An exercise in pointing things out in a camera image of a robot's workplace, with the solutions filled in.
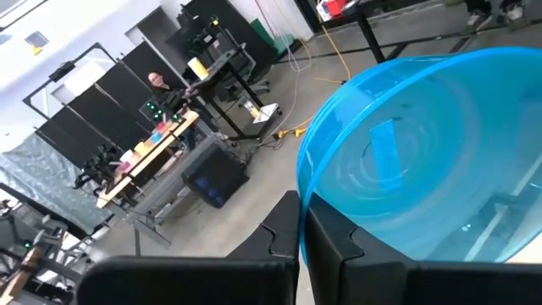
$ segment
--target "person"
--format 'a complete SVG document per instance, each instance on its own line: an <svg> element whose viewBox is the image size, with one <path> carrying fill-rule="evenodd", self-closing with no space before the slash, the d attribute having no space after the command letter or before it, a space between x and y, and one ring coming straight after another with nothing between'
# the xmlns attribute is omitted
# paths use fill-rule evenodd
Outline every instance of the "person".
<svg viewBox="0 0 542 305"><path fill-rule="evenodd" d="M183 91L185 96L191 93L191 88L184 89L184 86L181 84L175 83L175 81L169 81L165 80L163 75L158 73L157 71L153 71L149 73L148 80L152 85L152 88L154 90L154 93L157 95L163 94L165 92L172 92L172 91ZM200 104L198 101L191 101L188 98L183 98L180 108L175 109L180 110L182 108L189 108L190 110L193 110L197 112L200 116L200 119L209 126L209 128L215 132L222 140L227 140L228 136L224 135L220 131L218 131L218 127L213 122L213 117L210 115L210 113L205 109L205 106ZM193 134L193 130L188 130L186 134L186 145L189 147L189 149L194 149L196 146L196 139Z"/></svg>
<svg viewBox="0 0 542 305"><path fill-rule="evenodd" d="M465 0L465 4L470 13L466 32L476 31L491 21L491 2L489 0ZM501 0L497 22L503 23L506 19L511 24L524 21L522 0Z"/></svg>

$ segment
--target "blue plastic bin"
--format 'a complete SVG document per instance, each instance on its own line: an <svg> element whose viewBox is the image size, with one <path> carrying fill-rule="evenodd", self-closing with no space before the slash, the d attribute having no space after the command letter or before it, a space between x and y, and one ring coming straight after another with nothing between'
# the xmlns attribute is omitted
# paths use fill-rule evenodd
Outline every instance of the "blue plastic bin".
<svg viewBox="0 0 542 305"><path fill-rule="evenodd" d="M542 230L541 153L542 51L399 58L322 106L297 183L410 258L502 262Z"/></svg>

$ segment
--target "black pole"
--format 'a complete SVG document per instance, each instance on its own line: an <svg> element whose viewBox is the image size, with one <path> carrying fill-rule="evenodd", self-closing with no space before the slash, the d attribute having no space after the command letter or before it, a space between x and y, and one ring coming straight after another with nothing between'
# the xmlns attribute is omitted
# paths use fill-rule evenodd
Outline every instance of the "black pole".
<svg viewBox="0 0 542 305"><path fill-rule="evenodd" d="M371 28L371 25L367 20L367 16L363 12L362 4L356 6L356 21L360 29L362 29L363 35L367 40L369 48L371 49L371 52L373 53L376 62L378 64L381 64L386 61L386 58L382 54L382 49L379 46L379 42L374 36L373 29Z"/></svg>

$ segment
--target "gray floor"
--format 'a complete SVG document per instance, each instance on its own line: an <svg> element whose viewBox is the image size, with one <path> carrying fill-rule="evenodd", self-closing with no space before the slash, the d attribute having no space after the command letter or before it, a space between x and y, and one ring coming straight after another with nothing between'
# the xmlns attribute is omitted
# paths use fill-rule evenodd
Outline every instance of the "gray floor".
<svg viewBox="0 0 542 305"><path fill-rule="evenodd" d="M535 7L533 3L531 13L542 15L540 7L538 4ZM374 30L381 43L395 42L460 31L466 18L463 5L451 8L439 6L381 20ZM536 35L540 30L542 25L531 26L515 33L510 33L508 29L494 30L481 35L467 49L499 45L542 47L542 41L537 39ZM332 37L340 50L367 46L356 26L334 30ZM447 53L456 41L457 39L450 39L411 45L401 56ZM313 38L307 46L312 55L333 51L325 36ZM296 53L297 57L306 55L307 52L303 49ZM347 54L345 61L352 75L375 65L371 53L368 52ZM309 64L309 61L299 63L300 66L306 64ZM292 71L288 64L276 65L267 75L272 83L272 92L264 95L263 101L278 103L285 114L291 110L291 115L284 122L286 129L315 114L338 87L335 83L314 80L313 77L344 80L346 71L337 57L316 58L312 61L312 69L301 73L297 90L296 77L296 72ZM236 119L248 121L244 110L233 107L230 112ZM250 181L222 209L198 203L180 207L175 213L182 214L187 210L191 210L191 213L179 219L169 219L163 226L165 235L173 241L171 248L166 250L142 236L142 254L197 257L227 255L252 233L285 191L296 189L295 168L300 143L300 139L288 137L279 150L261 149L249 169ZM119 221L96 242L91 256L100 260L116 255L133 255L134 245L133 230ZM310 281L304 265L301 268L297 301L301 305L313 304Z"/></svg>

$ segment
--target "computer case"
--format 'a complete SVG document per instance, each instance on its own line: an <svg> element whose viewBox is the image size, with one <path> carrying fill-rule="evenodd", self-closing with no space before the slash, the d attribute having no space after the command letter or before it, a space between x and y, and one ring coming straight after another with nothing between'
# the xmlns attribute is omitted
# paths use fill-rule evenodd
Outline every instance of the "computer case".
<svg viewBox="0 0 542 305"><path fill-rule="evenodd" d="M241 162L216 144L203 153L182 176L193 192L215 208L222 208L249 179Z"/></svg>

